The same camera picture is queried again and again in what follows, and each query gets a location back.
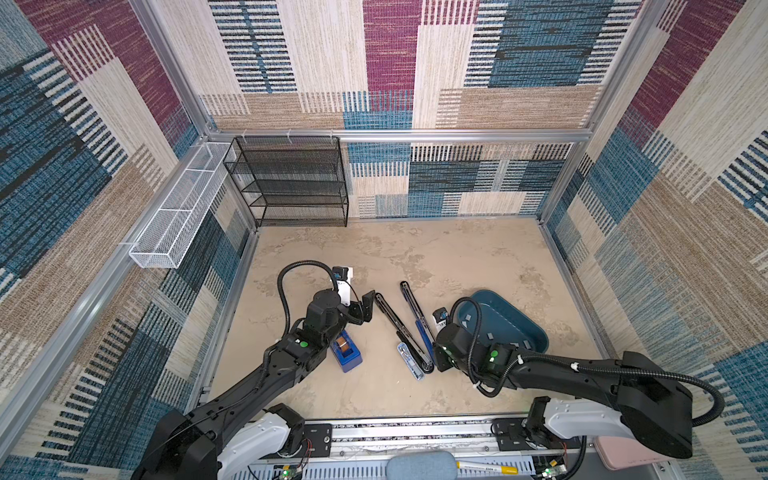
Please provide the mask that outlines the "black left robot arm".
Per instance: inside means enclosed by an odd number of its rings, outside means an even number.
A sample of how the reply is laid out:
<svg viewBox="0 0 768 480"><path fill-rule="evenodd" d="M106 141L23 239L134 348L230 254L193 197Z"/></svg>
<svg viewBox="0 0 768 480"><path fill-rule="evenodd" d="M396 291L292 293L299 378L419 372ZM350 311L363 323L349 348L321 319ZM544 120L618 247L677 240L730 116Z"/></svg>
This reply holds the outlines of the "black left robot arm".
<svg viewBox="0 0 768 480"><path fill-rule="evenodd" d="M330 288L314 294L298 323L286 323L249 375L186 414L173 410L162 417L133 478L229 479L265 456L300 451L304 419L271 403L325 360L348 324L370 321L375 299L373 291L358 301L342 299L334 271L320 261L310 264L328 274Z"/></svg>

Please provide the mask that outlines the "blue and black stapler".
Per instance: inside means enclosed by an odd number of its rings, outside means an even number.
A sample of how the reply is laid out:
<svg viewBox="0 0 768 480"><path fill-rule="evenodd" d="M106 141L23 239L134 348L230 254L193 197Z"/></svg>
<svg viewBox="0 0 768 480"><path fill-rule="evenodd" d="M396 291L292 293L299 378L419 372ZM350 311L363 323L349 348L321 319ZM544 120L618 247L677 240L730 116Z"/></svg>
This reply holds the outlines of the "blue and black stapler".
<svg viewBox="0 0 768 480"><path fill-rule="evenodd" d="M435 365L433 337L427 324L426 317L420 305L418 304L409 283L406 280L400 282L400 290L416 318L416 326L426 347L427 353L429 354L430 361L432 365Z"/></svg>

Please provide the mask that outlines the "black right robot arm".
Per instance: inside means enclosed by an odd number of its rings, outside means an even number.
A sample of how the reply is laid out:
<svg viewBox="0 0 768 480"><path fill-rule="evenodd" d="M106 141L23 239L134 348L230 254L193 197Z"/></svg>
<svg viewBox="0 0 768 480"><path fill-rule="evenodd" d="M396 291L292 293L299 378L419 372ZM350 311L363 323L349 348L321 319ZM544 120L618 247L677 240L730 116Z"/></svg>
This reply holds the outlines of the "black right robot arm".
<svg viewBox="0 0 768 480"><path fill-rule="evenodd" d="M687 459L694 428L725 408L713 385L665 371L638 352L602 360L550 355L544 330L491 291L460 298L450 310L436 311L435 320L439 370L462 371L487 398L504 389L541 391L524 426L534 444L617 437Z"/></svg>

